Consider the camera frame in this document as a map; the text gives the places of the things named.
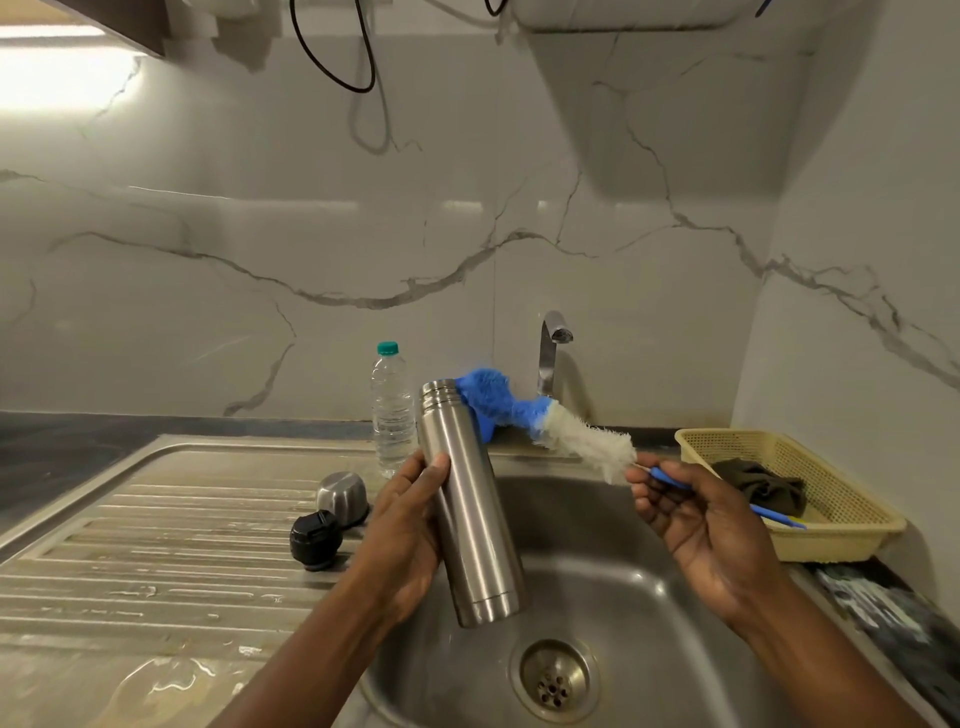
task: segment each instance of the countertop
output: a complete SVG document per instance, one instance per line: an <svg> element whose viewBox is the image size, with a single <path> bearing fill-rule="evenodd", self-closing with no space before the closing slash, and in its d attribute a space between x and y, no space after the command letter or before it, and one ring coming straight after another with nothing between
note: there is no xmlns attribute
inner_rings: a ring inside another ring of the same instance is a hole
<svg viewBox="0 0 960 728"><path fill-rule="evenodd" d="M369 440L370 423L0 412L0 532L159 435Z"/></svg>
<svg viewBox="0 0 960 728"><path fill-rule="evenodd" d="M650 449L670 449L669 433L631 432L635 443ZM0 532L163 434L368 440L372 427L358 422L0 412ZM952 667L958 664L954 656L960 654L960 640L935 607L876 561L793 571L824 609L856 628L847 630L854 632L854 642L902 692L912 692L908 698L931 724L960 725L960 693ZM903 619L904 613L910 619ZM946 722L925 702L918 704L920 695L907 682L938 704ZM379 722L355 691L337 725L372 724Z"/></svg>

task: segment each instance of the chrome tap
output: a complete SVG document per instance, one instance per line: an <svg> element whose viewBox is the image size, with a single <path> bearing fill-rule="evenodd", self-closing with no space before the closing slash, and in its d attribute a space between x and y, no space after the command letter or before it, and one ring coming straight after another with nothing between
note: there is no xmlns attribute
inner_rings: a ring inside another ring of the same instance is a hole
<svg viewBox="0 0 960 728"><path fill-rule="evenodd" d="M557 345L573 341L560 311L547 311L540 327L540 364L537 369L537 394L553 397L553 375L557 363Z"/></svg>

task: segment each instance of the drain strainer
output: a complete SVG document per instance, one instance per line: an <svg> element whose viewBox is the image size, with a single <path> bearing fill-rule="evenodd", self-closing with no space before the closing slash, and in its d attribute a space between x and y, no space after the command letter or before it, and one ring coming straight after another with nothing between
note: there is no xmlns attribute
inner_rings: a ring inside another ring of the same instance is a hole
<svg viewBox="0 0 960 728"><path fill-rule="evenodd" d="M570 639L549 637L514 651L514 691L543 720L572 723L586 717L600 696L599 675L589 651Z"/></svg>

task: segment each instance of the plastic water bottle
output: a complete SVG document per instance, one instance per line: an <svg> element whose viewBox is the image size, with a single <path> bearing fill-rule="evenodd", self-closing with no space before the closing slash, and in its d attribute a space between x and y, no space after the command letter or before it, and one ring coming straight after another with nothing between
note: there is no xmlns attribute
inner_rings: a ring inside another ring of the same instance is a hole
<svg viewBox="0 0 960 728"><path fill-rule="evenodd" d="M371 376L373 442L380 472L390 478L417 449L417 421L400 347L396 341L381 341L376 353Z"/></svg>

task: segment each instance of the yellow plastic basket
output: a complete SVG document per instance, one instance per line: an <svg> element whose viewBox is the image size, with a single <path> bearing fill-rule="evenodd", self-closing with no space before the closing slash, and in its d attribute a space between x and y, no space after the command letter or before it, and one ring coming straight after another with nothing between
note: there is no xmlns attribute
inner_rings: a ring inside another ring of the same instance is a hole
<svg viewBox="0 0 960 728"><path fill-rule="evenodd" d="M754 460L777 475L804 480L806 530L767 521L781 561L865 561L906 520L785 435L749 429L682 429L677 432L684 462L712 463L734 457Z"/></svg>

